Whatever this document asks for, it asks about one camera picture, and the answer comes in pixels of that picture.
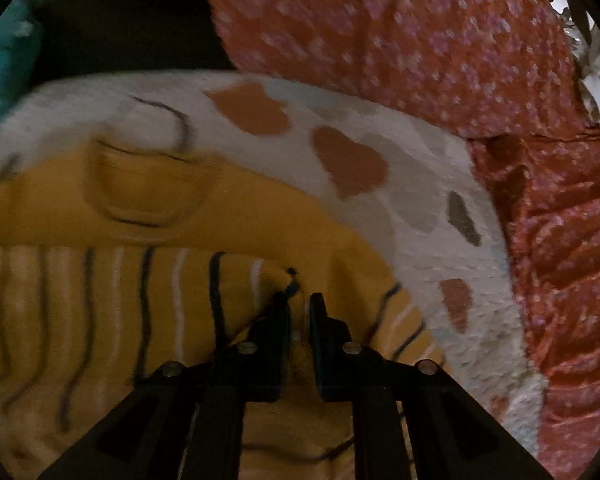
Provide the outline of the yellow striped knit sweater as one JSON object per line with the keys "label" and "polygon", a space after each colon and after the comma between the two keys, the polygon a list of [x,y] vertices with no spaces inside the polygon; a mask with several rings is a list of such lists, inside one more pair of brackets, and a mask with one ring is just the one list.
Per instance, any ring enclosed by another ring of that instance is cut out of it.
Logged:
{"label": "yellow striped knit sweater", "polygon": [[407,291],[312,196],[218,156],[88,141],[0,182],[0,461],[33,479],[160,365],[231,344],[278,292],[443,362]]}

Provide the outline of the white heart-patterned blanket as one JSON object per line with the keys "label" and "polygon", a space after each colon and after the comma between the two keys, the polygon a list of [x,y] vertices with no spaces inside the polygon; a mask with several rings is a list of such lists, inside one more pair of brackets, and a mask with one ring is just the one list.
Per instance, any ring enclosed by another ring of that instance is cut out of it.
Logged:
{"label": "white heart-patterned blanket", "polygon": [[97,75],[46,84],[0,122],[0,177],[99,128],[192,148],[282,180],[355,229],[410,292],[460,383],[530,452],[545,379],[524,350],[504,236],[465,143],[395,110],[230,72]]}

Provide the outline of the red floral bedsheet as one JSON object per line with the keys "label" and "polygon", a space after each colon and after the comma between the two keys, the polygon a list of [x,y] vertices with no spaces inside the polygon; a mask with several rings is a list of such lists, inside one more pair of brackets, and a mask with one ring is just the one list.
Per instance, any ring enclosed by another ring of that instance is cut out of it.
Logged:
{"label": "red floral bedsheet", "polygon": [[208,0],[232,62],[393,107],[466,139],[546,377],[540,460],[600,448],[600,126],[548,0]]}

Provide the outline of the white cloth on chair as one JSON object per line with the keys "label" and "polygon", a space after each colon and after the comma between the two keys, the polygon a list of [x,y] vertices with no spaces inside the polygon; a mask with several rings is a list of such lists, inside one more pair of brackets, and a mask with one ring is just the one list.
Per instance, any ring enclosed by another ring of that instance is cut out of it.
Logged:
{"label": "white cloth on chair", "polygon": [[600,28],[584,0],[566,0],[562,24],[578,66],[578,87],[588,116],[600,126]]}

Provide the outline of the teal pillow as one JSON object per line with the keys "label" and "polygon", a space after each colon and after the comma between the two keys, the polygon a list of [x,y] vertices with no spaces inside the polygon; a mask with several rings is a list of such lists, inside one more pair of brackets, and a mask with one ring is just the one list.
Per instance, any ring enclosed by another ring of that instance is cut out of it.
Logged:
{"label": "teal pillow", "polygon": [[40,48],[38,0],[12,0],[0,17],[0,121],[23,94]]}

